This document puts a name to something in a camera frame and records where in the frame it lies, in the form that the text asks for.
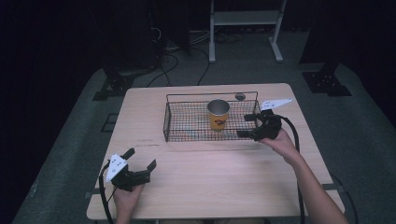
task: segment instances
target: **wire basket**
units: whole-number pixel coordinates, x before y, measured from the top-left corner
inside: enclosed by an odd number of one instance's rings
[[[250,131],[261,124],[259,120],[245,121],[246,114],[260,113],[258,93],[227,92],[203,94],[166,95],[163,134],[166,142],[185,141],[228,141],[246,140],[238,137],[236,131]],[[230,105],[229,117],[224,130],[210,128],[207,104],[222,99]]]

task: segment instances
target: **shelf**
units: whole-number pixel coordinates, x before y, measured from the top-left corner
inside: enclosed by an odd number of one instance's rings
[[[278,13],[278,10],[215,12],[214,25],[276,24]]]

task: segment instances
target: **table top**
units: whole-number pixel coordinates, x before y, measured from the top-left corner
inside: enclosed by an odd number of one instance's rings
[[[223,218],[299,216],[297,182],[291,167],[266,145],[253,140],[166,142],[163,121],[166,94],[257,91],[258,101],[292,99],[274,108],[291,120],[300,137],[301,153],[321,184],[332,179],[288,84],[142,88],[127,91],[103,165],[111,155],[134,147],[130,171],[146,170],[155,159],[133,218]],[[292,137],[289,125],[282,127]],[[105,182],[107,198],[111,183]],[[345,210],[336,190],[328,190]],[[113,200],[110,213],[116,217]],[[106,219],[100,194],[92,195],[87,216]]]

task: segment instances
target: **metal stand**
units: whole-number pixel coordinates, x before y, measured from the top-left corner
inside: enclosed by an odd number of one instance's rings
[[[271,48],[278,63],[283,62],[283,57],[277,46],[277,37],[282,23],[287,0],[282,0],[280,10],[268,11],[225,11],[216,12],[214,8],[214,0],[210,5],[210,41],[209,41],[209,62],[216,61],[215,52],[215,26],[217,25],[258,25],[258,24],[274,24],[276,26],[274,36],[269,38]]]

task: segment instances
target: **cable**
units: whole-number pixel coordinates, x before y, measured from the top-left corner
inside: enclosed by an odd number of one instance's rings
[[[172,54],[166,54],[166,55],[167,55],[167,56],[170,56],[170,57],[173,57],[173,58],[176,60],[175,65],[173,65],[173,66],[172,66],[169,70],[167,70],[167,71],[164,71],[164,70],[163,70],[163,72],[162,72],[161,74],[159,74],[158,76],[156,76],[154,79],[152,79],[152,80],[148,83],[148,85],[146,86],[146,88],[149,87],[149,86],[151,85],[151,83],[153,83],[157,78],[159,78],[159,77],[161,77],[161,76],[163,76],[163,75],[166,75],[167,80],[168,80],[168,84],[170,85],[170,79],[169,79],[169,76],[167,75],[167,73],[170,72],[170,71],[172,71],[173,69],[176,68],[176,66],[178,65],[178,58],[177,58],[176,56],[172,55]]]
[[[108,197],[107,202],[110,202],[110,199],[113,197],[113,195],[114,195],[114,193],[116,192],[117,189],[118,189],[117,187],[115,187],[115,188],[113,189],[113,192],[111,193],[110,197]]]
[[[226,34],[226,33],[219,33],[218,35],[216,35],[215,37],[215,42],[218,44],[233,44],[239,41],[242,41],[245,39],[245,35],[244,34],[240,34],[242,37],[238,38],[236,35],[230,35],[230,34]]]
[[[162,64],[162,63],[160,63],[160,69],[163,71],[163,73],[164,73],[165,76],[166,76],[166,80],[168,81],[168,84],[167,84],[166,86],[167,86],[167,87],[171,87],[171,86],[172,86],[172,84],[171,84],[171,79],[169,78],[167,72],[163,69],[163,64]]]
[[[157,27],[151,27],[151,30],[156,30],[156,31],[158,31],[158,38],[157,38],[157,40],[160,40],[160,39],[161,39],[161,36],[162,36],[161,30],[158,29]]]
[[[341,182],[341,180],[338,179],[335,175],[330,173],[330,176],[332,178],[334,178],[340,184],[341,187],[344,186],[343,182]],[[344,190],[344,193],[348,197],[350,205],[352,206],[353,214],[354,214],[354,217],[355,217],[355,223],[359,224],[358,210],[356,209],[355,203],[353,202],[352,197],[350,196],[350,194],[349,194],[349,192],[347,190]]]
[[[210,34],[209,31],[202,31],[202,32],[205,32],[205,34],[190,41],[190,45],[196,45],[196,44],[203,42],[204,40],[207,40],[209,38],[209,34]]]
[[[288,118],[280,116],[283,120],[285,120],[289,126],[291,127],[291,131],[293,132],[294,136],[294,145],[297,149],[297,151],[300,153],[300,140],[298,137],[298,133],[294,125],[291,123],[291,121]],[[305,210],[304,210],[304,200],[303,200],[303,194],[300,191],[300,187],[298,186],[297,183],[297,192],[298,192],[298,203],[300,206],[300,223],[304,224],[305,223]]]
[[[204,73],[201,75],[201,77],[200,77],[200,79],[199,79],[199,81],[198,81],[198,83],[197,83],[197,86],[199,86],[199,85],[201,84],[202,79],[203,79],[204,76],[206,75],[207,70],[209,70],[210,62],[209,62],[209,56],[207,55],[206,52],[204,52],[204,51],[201,50],[201,49],[196,49],[196,50],[201,51],[201,52],[206,56],[206,58],[207,58],[207,60],[206,60],[206,61],[207,61],[206,69],[205,69]]]
[[[108,163],[102,168],[102,171],[100,172],[98,179],[99,179],[100,197],[102,199],[103,207],[105,208],[105,213],[106,213],[108,223],[114,224],[113,217],[111,216],[110,210],[108,209],[108,200],[106,199],[105,186],[104,186],[104,182],[103,182],[103,173],[105,172],[105,169],[108,168],[109,164],[110,164],[110,161],[108,161]]]

